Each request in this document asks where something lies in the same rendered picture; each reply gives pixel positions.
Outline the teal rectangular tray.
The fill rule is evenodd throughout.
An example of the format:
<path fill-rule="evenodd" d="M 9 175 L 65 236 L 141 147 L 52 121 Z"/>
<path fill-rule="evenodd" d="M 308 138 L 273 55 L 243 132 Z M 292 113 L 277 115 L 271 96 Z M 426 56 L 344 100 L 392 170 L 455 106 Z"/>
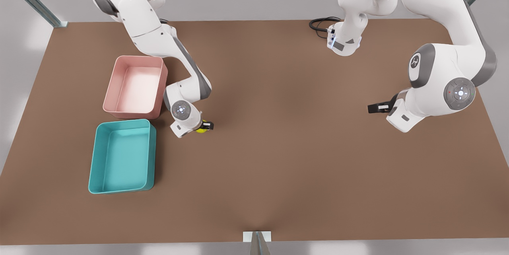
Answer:
<path fill-rule="evenodd" d="M 93 195 L 147 191 L 154 186 L 156 129 L 147 119 L 100 123 L 88 190 Z"/>

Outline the pink rectangular tray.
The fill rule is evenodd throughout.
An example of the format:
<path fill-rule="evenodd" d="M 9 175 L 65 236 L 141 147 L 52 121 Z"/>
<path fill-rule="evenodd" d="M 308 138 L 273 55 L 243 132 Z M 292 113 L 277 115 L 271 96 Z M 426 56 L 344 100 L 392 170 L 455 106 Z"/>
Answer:
<path fill-rule="evenodd" d="M 105 94 L 103 110 L 119 119 L 158 118 L 167 75 L 167 67 L 160 57 L 118 57 Z"/>

